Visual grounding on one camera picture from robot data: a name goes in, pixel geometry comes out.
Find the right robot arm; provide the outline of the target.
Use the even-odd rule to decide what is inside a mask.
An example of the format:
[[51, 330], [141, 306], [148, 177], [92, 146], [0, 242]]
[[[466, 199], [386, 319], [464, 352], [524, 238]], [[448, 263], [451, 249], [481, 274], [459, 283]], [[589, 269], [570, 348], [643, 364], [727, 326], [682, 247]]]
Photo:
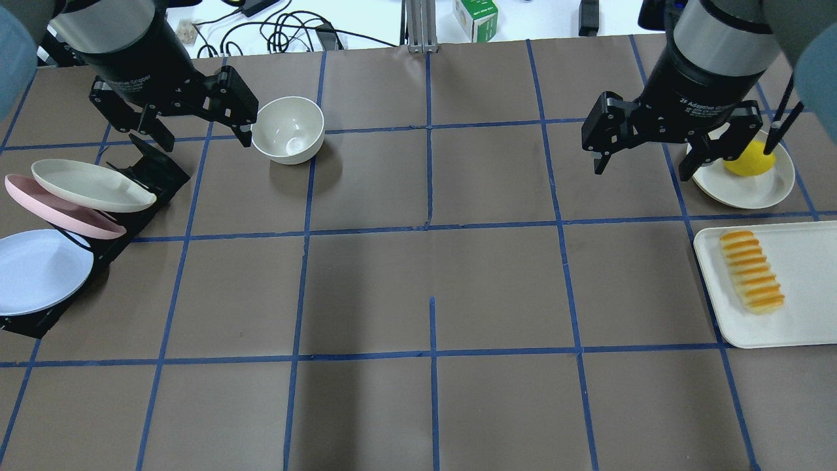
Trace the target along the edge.
[[780, 54], [801, 104], [835, 138], [834, 1], [645, 1], [638, 22], [664, 31], [666, 48], [638, 98], [604, 92], [592, 107], [581, 136], [595, 173], [648, 142], [690, 144], [682, 181], [738, 158], [762, 126], [745, 96]]

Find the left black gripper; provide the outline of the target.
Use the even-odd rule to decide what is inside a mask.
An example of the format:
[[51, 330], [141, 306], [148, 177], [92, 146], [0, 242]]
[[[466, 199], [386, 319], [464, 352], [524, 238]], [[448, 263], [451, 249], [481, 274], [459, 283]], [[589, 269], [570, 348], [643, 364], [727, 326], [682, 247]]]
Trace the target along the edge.
[[175, 137], [158, 116], [192, 115], [252, 146], [259, 101], [248, 84], [230, 65], [200, 73], [164, 18], [79, 18], [77, 54], [97, 73], [90, 101], [117, 131], [171, 152]]

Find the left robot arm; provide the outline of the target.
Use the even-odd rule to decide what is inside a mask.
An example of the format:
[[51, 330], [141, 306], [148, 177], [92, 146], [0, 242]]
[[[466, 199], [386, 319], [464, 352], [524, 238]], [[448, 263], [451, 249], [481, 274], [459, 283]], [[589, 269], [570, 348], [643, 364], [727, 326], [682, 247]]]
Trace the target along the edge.
[[32, 80], [49, 27], [96, 72], [90, 101], [117, 131], [171, 151], [162, 117], [196, 116], [251, 146], [259, 101], [233, 67], [200, 73], [155, 1], [3, 1], [3, 115]]

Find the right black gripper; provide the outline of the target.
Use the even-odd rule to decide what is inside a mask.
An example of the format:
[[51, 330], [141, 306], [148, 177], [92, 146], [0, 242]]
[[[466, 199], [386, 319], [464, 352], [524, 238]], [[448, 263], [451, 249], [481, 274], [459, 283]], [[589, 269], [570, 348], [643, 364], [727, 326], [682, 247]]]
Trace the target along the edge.
[[[616, 93], [601, 93], [582, 125], [582, 147], [592, 153], [594, 173], [604, 173], [610, 158], [651, 135], [687, 135], [691, 149], [678, 166], [687, 182], [701, 167], [717, 159], [735, 160], [762, 128], [759, 104], [744, 101], [753, 77], [727, 77], [700, 68], [666, 46], [634, 101]], [[726, 122], [718, 138], [709, 137]]]

